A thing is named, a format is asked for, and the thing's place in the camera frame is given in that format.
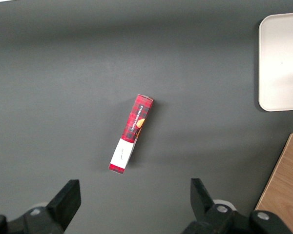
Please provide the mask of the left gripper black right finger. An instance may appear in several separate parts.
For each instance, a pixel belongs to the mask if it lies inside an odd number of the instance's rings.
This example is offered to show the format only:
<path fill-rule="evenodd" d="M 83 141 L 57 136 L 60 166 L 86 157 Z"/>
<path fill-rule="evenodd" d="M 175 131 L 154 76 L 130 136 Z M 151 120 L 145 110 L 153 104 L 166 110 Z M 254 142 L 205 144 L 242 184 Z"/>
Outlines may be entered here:
<path fill-rule="evenodd" d="M 292 231 L 276 214 L 252 211 L 241 215 L 229 205 L 215 203 L 199 178 L 190 181 L 190 203 L 196 218 L 184 234 L 291 234 Z"/>

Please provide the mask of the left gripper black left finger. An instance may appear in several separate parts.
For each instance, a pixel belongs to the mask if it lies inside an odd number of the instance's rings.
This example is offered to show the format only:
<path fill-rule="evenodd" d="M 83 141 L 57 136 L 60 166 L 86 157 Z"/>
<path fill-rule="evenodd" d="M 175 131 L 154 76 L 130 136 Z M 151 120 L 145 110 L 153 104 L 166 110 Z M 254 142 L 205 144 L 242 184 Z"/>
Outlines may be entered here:
<path fill-rule="evenodd" d="M 80 205 L 80 181 L 69 180 L 46 205 L 36 205 L 10 221 L 0 214 L 0 234 L 63 234 Z"/>

